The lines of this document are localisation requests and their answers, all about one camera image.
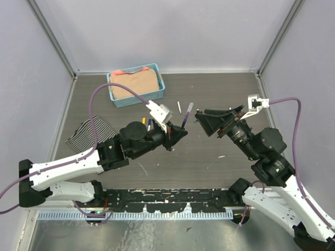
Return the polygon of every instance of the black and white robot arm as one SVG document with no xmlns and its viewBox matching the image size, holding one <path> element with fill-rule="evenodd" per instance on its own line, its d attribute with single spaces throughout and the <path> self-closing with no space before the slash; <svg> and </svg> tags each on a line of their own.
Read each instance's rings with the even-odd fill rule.
<svg viewBox="0 0 335 251">
<path fill-rule="evenodd" d="M 39 174 L 19 183 L 19 205 L 33 207 L 46 200 L 76 200 L 93 206 L 99 205 L 104 200 L 100 182 L 94 180 L 75 183 L 65 180 L 129 165 L 129 158 L 136 159 L 160 145 L 171 151 L 172 146 L 188 134 L 187 131 L 170 122 L 173 113 L 166 106 L 158 106 L 149 101 L 147 107 L 153 117 L 151 130 L 148 131 L 141 122 L 131 122 L 114 138 L 98 144 L 94 152 L 83 160 L 79 161 L 92 149 L 53 162 L 34 164 L 28 159 L 21 161 L 20 177 L 33 172 Z M 74 159 L 77 161 L 73 164 L 41 172 L 43 168 L 64 164 Z"/>
<path fill-rule="evenodd" d="M 335 250 L 335 220 L 324 212 L 306 188 L 306 196 L 302 196 L 296 172 L 282 156 L 287 145 L 279 130 L 265 128 L 255 135 L 244 120 L 266 107 L 269 107 L 268 99 L 251 95 L 247 113 L 243 113 L 243 106 L 240 106 L 229 110 L 207 109 L 195 117 L 208 136 L 215 132 L 218 138 L 227 135 L 249 160 L 257 161 L 251 169 L 261 182 L 285 200 L 287 206 L 269 198 L 242 178 L 229 189 L 232 200 L 243 201 L 273 219 L 294 236 L 296 244 L 303 250 Z M 306 198 L 331 227 L 318 216 Z"/>
</svg>

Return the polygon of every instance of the wall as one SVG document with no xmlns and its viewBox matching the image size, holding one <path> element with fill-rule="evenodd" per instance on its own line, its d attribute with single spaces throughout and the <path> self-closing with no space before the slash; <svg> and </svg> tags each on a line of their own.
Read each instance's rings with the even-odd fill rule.
<svg viewBox="0 0 335 251">
<path fill-rule="evenodd" d="M 259 69 L 293 0 L 36 0 L 72 64 Z"/>
<path fill-rule="evenodd" d="M 0 190 L 18 178 L 18 162 L 48 159 L 71 77 L 22 0 L 0 1 Z M 0 210 L 18 203 L 18 186 Z M 0 215 L 0 249 L 14 250 L 24 223 L 19 208 Z"/>
<path fill-rule="evenodd" d="M 335 218 L 335 2 L 305 1 L 263 74 L 271 99 L 302 101 L 297 136 L 301 178 L 317 202 Z M 297 105 L 273 106 L 291 144 Z"/>
</svg>

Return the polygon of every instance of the striped cloth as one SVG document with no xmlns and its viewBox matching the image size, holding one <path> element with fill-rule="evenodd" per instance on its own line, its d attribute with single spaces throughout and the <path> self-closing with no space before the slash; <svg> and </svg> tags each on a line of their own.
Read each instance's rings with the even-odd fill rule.
<svg viewBox="0 0 335 251">
<path fill-rule="evenodd" d="M 95 115 L 93 121 L 98 135 L 98 143 L 113 138 L 117 134 L 117 132 L 100 116 Z M 94 145 L 94 135 L 89 119 L 82 123 L 74 135 L 66 140 L 66 144 L 76 153 L 84 152 Z"/>
</svg>

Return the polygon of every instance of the light blue plastic basket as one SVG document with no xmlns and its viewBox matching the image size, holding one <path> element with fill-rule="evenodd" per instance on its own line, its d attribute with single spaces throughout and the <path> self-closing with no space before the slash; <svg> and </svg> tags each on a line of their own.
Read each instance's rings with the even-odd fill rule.
<svg viewBox="0 0 335 251">
<path fill-rule="evenodd" d="M 140 69 L 142 69 L 144 66 L 146 66 L 150 69 L 154 69 L 154 71 L 156 72 L 157 79 L 158 79 L 159 90 L 156 90 L 154 92 L 144 93 L 144 94 L 141 94 L 140 96 L 147 99 L 147 100 L 154 100 L 154 99 L 163 98 L 165 85 L 164 85 L 164 81 L 162 79 L 161 74 L 159 74 L 159 68 L 158 68 L 157 64 L 146 64 L 146 65 L 141 65 L 141 66 L 137 66 L 137 67 L 133 67 L 133 68 L 128 68 L 128 69 L 125 69 L 125 70 L 122 70 L 122 71 L 124 71 L 124 72 L 137 72 Z M 113 72 L 109 72 L 107 74 L 108 83 L 110 83 L 109 77 L 112 73 Z M 109 95 L 110 95 L 111 101 L 114 102 L 114 104 L 117 108 L 124 107 L 124 106 L 131 106 L 131 105 L 138 104 L 138 103 L 142 102 L 135 96 L 115 99 L 114 96 L 113 96 L 113 93 L 111 92 L 111 88 L 109 88 Z"/>
</svg>

